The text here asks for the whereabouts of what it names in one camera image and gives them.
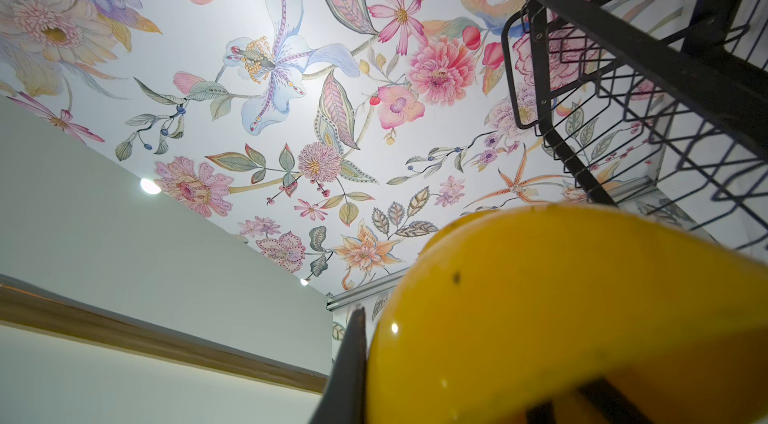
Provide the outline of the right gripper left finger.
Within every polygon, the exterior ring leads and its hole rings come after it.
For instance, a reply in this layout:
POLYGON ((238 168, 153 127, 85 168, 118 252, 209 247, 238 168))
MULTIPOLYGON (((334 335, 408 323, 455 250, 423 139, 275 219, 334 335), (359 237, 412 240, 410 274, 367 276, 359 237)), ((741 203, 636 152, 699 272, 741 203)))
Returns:
POLYGON ((366 314, 350 315, 330 378, 310 424, 363 424, 367 371, 366 314))

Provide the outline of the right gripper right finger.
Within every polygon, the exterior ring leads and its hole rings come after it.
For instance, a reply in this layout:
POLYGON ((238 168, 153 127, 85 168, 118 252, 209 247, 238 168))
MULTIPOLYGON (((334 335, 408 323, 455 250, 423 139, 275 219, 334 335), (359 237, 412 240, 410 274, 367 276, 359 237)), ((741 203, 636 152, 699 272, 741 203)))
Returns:
POLYGON ((524 412, 525 423, 643 423, 648 418, 618 388, 600 378, 524 412))

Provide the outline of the yellow plastic bowl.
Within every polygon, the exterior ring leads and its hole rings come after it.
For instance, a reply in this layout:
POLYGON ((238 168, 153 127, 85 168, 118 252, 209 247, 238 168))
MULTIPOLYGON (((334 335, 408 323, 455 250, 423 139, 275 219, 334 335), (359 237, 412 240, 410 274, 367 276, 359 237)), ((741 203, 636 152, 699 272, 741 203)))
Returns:
POLYGON ((764 418, 766 266, 606 206, 464 218, 381 314, 366 419, 522 423, 600 378, 652 423, 764 418))

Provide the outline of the black wire dish rack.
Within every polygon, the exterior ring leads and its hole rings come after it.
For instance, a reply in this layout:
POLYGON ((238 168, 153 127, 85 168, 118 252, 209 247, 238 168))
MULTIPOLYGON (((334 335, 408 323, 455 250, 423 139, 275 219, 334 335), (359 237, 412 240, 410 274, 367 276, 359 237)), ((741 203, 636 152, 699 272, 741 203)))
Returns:
POLYGON ((766 259, 767 0, 524 0, 502 41, 565 201, 766 259))

